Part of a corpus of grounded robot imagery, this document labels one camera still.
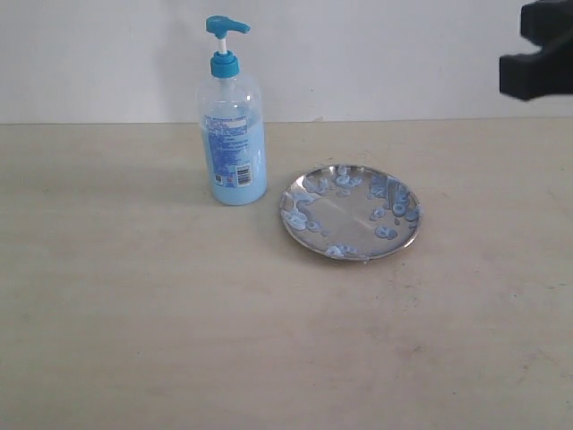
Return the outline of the blue pump soap bottle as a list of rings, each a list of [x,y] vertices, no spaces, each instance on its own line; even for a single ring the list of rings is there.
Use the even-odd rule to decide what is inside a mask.
[[[213,197],[225,205],[256,202],[267,190],[267,159],[259,83],[240,70],[227,48],[227,33],[246,34],[250,26],[226,16],[206,19],[218,41],[210,78],[198,89],[201,137]]]

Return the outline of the round steel plate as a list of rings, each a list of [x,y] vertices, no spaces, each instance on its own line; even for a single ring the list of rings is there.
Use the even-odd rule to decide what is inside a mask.
[[[416,239],[423,209],[397,177],[360,165],[336,164],[299,176],[282,193],[286,232],[304,248],[333,260],[369,262]]]

